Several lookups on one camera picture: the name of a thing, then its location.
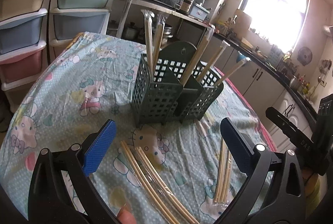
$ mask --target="shelf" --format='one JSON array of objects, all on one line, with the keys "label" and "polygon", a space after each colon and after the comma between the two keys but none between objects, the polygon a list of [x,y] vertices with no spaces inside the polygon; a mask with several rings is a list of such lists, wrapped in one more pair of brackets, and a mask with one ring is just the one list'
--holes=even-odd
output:
[{"label": "shelf", "polygon": [[147,8],[154,9],[154,10],[158,10],[158,11],[170,14],[172,16],[179,17],[181,19],[185,19],[185,20],[187,20],[189,22],[195,23],[195,24],[200,25],[202,27],[207,27],[206,24],[202,23],[199,20],[196,20],[196,19],[194,19],[192,17],[183,15],[181,13],[176,12],[175,10],[171,10],[171,9],[169,9],[167,7],[161,6],[161,5],[157,4],[157,3],[150,2],[148,0],[132,0],[132,4],[140,5],[140,6],[147,7]]}]

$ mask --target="steel pot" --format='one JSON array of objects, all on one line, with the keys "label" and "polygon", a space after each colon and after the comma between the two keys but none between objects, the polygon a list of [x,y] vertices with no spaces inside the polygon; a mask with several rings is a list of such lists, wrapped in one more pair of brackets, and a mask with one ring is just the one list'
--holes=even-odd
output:
[{"label": "steel pot", "polygon": [[131,22],[130,24],[125,25],[122,39],[133,41],[138,38],[140,32],[140,28],[135,26],[134,22]]}]

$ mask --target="pink plastic drawer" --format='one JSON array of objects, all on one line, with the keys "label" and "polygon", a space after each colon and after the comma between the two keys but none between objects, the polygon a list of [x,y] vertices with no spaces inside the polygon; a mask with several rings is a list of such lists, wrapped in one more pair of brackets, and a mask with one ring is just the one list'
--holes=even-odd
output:
[{"label": "pink plastic drawer", "polygon": [[0,70],[6,83],[36,75],[42,70],[42,50],[0,62]]}]

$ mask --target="bundle of chopsticks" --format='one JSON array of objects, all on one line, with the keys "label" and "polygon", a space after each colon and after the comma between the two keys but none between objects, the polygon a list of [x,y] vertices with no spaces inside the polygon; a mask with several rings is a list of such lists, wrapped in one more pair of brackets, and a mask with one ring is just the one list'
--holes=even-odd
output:
[{"label": "bundle of chopsticks", "polygon": [[[151,199],[152,203],[155,207],[161,212],[164,218],[171,224],[180,224],[179,221],[175,218],[175,216],[171,213],[168,207],[162,202],[159,195],[156,193],[154,188],[148,182],[146,176],[141,170],[139,164],[137,163],[134,155],[129,149],[126,142],[120,142],[123,150],[123,154],[127,159],[129,165],[134,172],[138,182],[141,187],[144,189],[147,196]],[[136,147],[135,151],[137,156],[139,157],[144,169],[148,172],[149,176],[153,179],[155,186],[159,189],[161,193],[163,193],[164,197],[167,199],[168,203],[188,222],[191,224],[199,224],[199,222],[187,211],[187,209],[180,203],[180,201],[174,196],[168,186],[163,182],[162,178],[156,172],[155,168],[144,154],[144,151],[141,147]]]},{"label": "bundle of chopsticks", "polygon": [[[225,159],[225,152],[228,150],[227,159]],[[231,153],[227,148],[224,140],[222,139],[219,176],[217,178],[217,185],[214,195],[215,203],[227,203],[229,192],[230,176],[231,176]]]}]

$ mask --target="black countertop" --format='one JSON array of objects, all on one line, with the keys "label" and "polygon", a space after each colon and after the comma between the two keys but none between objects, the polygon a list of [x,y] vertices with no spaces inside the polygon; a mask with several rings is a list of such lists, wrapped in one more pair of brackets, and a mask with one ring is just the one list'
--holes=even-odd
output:
[{"label": "black countertop", "polygon": [[292,96],[292,98],[295,100],[296,104],[299,106],[301,111],[303,112],[305,118],[307,119],[309,126],[314,132],[315,126],[316,126],[316,120],[317,120],[317,113],[314,110],[314,108],[310,105],[308,101],[306,101],[301,95],[295,91],[293,91],[289,87],[289,81],[286,80],[286,77],[282,76],[282,74],[278,74],[278,72],[270,67],[268,64],[262,62],[259,60],[252,52],[249,50],[243,48],[240,46],[239,41],[235,39],[228,39],[223,35],[215,33],[214,36],[217,39],[220,39],[221,41],[227,42],[231,47],[242,53],[244,56],[247,56],[256,63],[259,67],[263,68],[266,72],[268,72],[272,77],[274,77],[287,91],[288,93]]}]

